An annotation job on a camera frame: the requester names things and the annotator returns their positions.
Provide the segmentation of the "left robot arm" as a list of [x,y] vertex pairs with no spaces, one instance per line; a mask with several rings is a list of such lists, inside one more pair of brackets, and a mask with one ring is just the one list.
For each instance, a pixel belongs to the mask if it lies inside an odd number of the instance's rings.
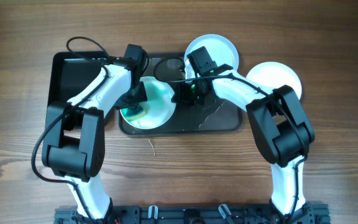
[[136,86],[148,67],[147,57],[106,57],[91,59],[99,74],[81,92],[67,101],[62,95],[62,73],[52,67],[45,130],[37,141],[31,166],[34,174],[46,181],[36,168],[38,149],[42,163],[56,175],[54,183],[71,187],[78,204],[70,219],[83,223],[119,223],[111,197],[104,191],[99,171],[104,161],[104,117],[117,101]]

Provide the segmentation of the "white plate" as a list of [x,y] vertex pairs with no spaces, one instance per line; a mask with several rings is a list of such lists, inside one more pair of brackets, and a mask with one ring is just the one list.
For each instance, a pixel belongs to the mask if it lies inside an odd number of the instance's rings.
[[139,103],[143,110],[133,117],[127,114],[129,108],[120,110],[120,114],[134,128],[154,129],[166,123],[173,115],[176,108],[176,103],[172,102],[174,91],[168,83],[154,77],[142,77],[140,80],[147,96],[147,101]]
[[279,62],[262,62],[254,66],[247,74],[247,79],[272,88],[288,85],[293,88],[298,99],[302,96],[302,84],[293,69]]

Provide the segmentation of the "blue and yellow sponge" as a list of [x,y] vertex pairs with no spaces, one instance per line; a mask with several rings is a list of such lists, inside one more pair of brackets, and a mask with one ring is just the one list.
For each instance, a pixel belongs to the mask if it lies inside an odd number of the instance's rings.
[[146,115],[145,109],[140,104],[131,105],[120,110],[122,117],[126,121],[135,121]]

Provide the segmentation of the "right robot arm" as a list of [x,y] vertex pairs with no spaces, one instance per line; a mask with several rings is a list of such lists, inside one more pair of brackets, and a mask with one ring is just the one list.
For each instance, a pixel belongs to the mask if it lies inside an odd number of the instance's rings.
[[198,76],[170,78],[193,101],[206,91],[244,110],[255,144],[271,165],[273,191],[265,223],[313,223],[313,209],[303,195],[303,167],[314,131],[300,103],[298,75],[289,66],[263,62],[242,76],[232,66],[207,64]]

